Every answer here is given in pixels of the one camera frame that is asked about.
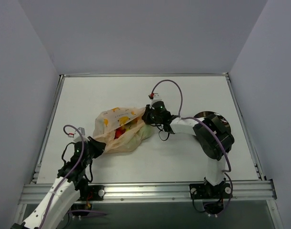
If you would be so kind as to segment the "fake mango green orange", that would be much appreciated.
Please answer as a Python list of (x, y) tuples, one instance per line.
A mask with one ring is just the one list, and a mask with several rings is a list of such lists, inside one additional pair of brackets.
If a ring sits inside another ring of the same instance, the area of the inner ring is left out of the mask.
[(131, 128), (132, 126), (135, 126), (138, 123), (138, 118), (130, 120), (128, 123), (125, 124), (126, 127)]

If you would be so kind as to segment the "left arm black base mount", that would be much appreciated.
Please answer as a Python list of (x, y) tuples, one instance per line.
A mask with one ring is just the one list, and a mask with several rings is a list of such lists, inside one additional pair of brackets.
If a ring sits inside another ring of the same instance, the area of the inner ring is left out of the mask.
[(104, 195), (104, 185), (86, 185), (80, 190), (80, 200), (82, 201), (103, 201)]

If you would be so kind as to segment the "red fake lychee bunch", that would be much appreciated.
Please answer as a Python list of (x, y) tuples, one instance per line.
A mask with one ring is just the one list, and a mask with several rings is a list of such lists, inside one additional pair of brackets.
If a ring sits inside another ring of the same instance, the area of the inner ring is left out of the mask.
[(115, 130), (115, 136), (114, 139), (118, 139), (120, 136), (122, 136), (126, 132), (126, 127), (125, 126), (120, 126)]

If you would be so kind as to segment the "aluminium front rail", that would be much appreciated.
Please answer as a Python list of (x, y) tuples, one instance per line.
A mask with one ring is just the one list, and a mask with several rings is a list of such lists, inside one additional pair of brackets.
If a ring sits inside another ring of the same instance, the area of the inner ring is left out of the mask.
[[(19, 204), (39, 204), (51, 184), (25, 185)], [(110, 183), (103, 184), (102, 200), (90, 203), (151, 203), (191, 201), (190, 182)], [(272, 181), (233, 181), (234, 201), (274, 200), (277, 194)]]

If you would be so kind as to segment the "round metallic plate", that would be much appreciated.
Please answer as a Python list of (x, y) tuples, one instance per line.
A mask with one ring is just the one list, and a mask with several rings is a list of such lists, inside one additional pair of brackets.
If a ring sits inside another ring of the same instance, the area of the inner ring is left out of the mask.
[(197, 113), (194, 117), (201, 120), (213, 132), (221, 131), (223, 133), (224, 130), (231, 132), (229, 122), (217, 112), (203, 111)]

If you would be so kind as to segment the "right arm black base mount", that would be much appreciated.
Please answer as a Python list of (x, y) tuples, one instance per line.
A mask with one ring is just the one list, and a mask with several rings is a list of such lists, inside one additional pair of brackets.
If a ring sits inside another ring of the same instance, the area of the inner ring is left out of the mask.
[(229, 199), (232, 197), (231, 185), (225, 181), (218, 185), (210, 183), (189, 184), (190, 196), (194, 199)]

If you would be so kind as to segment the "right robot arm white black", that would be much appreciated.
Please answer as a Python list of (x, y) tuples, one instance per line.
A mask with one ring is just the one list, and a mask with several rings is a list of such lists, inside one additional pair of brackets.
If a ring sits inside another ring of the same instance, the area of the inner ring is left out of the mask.
[(158, 101), (146, 105), (142, 120), (169, 135), (194, 136), (208, 157), (204, 191), (210, 197), (215, 197), (221, 192), (226, 173), (231, 172), (228, 153), (234, 144), (234, 137), (231, 128), (227, 127), (218, 115), (212, 113), (202, 120), (196, 117), (184, 118), (172, 115), (167, 111), (164, 102)]

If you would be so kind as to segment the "translucent orange plastic bag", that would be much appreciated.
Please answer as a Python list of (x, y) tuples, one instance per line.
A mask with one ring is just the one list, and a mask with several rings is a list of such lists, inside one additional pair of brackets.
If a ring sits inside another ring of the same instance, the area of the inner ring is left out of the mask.
[(129, 153), (153, 134), (145, 124), (145, 108), (116, 107), (101, 112), (95, 119), (92, 138), (106, 144), (104, 153)]

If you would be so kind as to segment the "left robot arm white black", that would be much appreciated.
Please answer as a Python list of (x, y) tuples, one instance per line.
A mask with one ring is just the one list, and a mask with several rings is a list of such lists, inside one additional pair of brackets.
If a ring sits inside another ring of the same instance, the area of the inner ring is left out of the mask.
[(72, 144), (72, 157), (69, 161), (63, 160), (64, 164), (43, 200), (22, 223), (14, 223), (12, 229), (55, 229), (74, 202), (88, 197), (86, 168), (103, 154), (106, 144), (90, 136)]

